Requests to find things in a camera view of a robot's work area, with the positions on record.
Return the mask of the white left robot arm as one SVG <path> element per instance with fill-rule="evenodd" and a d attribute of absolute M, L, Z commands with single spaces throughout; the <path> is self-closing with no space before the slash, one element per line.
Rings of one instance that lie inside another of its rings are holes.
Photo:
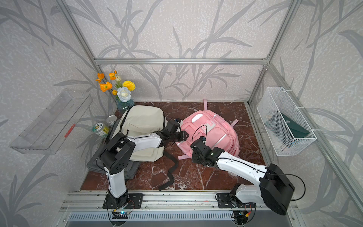
<path fill-rule="evenodd" d="M 108 177 L 108 197 L 123 206 L 128 201 L 128 191 L 124 179 L 124 169 L 133 152 L 147 148 L 161 148 L 170 142 L 186 141 L 189 134 L 181 130 L 181 119 L 167 122 L 166 127 L 149 135 L 128 136 L 121 131 L 106 144 L 100 160 Z"/>

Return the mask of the beige backpack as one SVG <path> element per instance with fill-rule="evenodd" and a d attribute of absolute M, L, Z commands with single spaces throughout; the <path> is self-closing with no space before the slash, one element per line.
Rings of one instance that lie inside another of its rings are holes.
<path fill-rule="evenodd" d="M 162 130 L 166 125 L 166 117 L 160 108 L 152 106 L 133 106 L 122 115 L 120 122 L 115 128 L 114 134 L 122 132 L 124 134 L 128 133 L 132 137 L 140 137 L 145 134 Z M 155 162 L 163 156 L 173 161 L 174 165 L 167 172 L 169 178 L 168 182 L 159 186 L 158 189 L 160 191 L 171 186 L 175 181 L 172 173 L 178 167 L 176 158 L 164 151 L 163 146 L 134 151 L 130 157 L 130 161 Z"/>

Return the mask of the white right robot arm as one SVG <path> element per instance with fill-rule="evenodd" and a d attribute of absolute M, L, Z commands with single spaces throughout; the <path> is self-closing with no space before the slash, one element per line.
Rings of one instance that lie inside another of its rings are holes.
<path fill-rule="evenodd" d="M 245 161 L 221 148 L 211 149 L 200 139 L 194 141 L 190 147 L 193 163 L 216 167 L 252 183 L 248 186 L 237 186 L 231 191 L 231 200 L 235 200 L 235 207 L 239 207 L 241 203 L 264 203 L 273 212 L 286 215 L 295 187 L 280 167 Z"/>

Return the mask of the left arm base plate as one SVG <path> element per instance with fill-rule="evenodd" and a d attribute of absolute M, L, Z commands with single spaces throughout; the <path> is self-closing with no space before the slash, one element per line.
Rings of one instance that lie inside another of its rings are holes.
<path fill-rule="evenodd" d="M 140 209 L 144 194 L 129 194 L 126 192 L 121 197 L 116 198 L 109 192 L 105 195 L 103 209 Z"/>

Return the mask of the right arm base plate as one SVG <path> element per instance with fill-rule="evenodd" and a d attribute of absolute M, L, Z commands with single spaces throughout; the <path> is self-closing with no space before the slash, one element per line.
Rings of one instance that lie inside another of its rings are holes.
<path fill-rule="evenodd" d="M 256 203 L 242 203 L 235 195 L 230 193 L 217 193 L 215 199 L 220 209 L 227 208 L 242 208 L 242 209 L 254 209 Z"/>

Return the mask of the grey backpack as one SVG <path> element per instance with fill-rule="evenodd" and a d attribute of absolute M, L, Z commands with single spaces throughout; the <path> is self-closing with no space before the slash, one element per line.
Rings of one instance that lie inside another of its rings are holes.
<path fill-rule="evenodd" d="M 95 152 L 95 154 L 93 155 L 93 157 L 89 160 L 89 162 L 87 163 L 87 168 L 89 169 L 89 171 L 93 171 L 93 172 L 97 172 L 97 173 L 101 173 L 101 174 L 106 174 L 106 171 L 104 169 L 104 164 L 103 162 L 100 160 L 100 155 L 102 154 L 102 152 L 104 151 L 104 147 L 105 145 L 109 142 L 110 140 L 110 136 L 115 132 L 119 130 L 119 126 L 118 124 L 120 123 L 120 119 L 118 119 L 114 125 L 111 128 L 111 131 L 109 133 L 109 135 L 106 137 L 106 139 L 104 139 L 101 142 L 101 145 L 99 146 L 99 148 L 97 149 L 97 151 Z M 126 180 L 131 180 L 135 177 L 139 167 L 140 167 L 140 162 L 138 161 L 129 161 L 127 167 L 124 170 L 124 177 Z"/>

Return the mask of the pink backpack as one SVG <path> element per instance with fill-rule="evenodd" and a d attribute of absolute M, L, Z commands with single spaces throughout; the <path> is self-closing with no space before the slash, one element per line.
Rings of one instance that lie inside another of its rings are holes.
<path fill-rule="evenodd" d="M 231 155 L 238 157 L 240 153 L 240 144 L 234 126 L 238 120 L 231 124 L 217 113 L 208 110 L 208 102 L 204 102 L 204 110 L 197 111 L 184 120 L 182 120 L 181 130 L 187 132 L 189 137 L 187 141 L 178 142 L 177 146 L 184 153 L 179 156 L 179 160 L 190 159 L 192 157 L 191 144 L 201 136 L 206 137 L 206 145 L 211 149 L 218 147 Z"/>

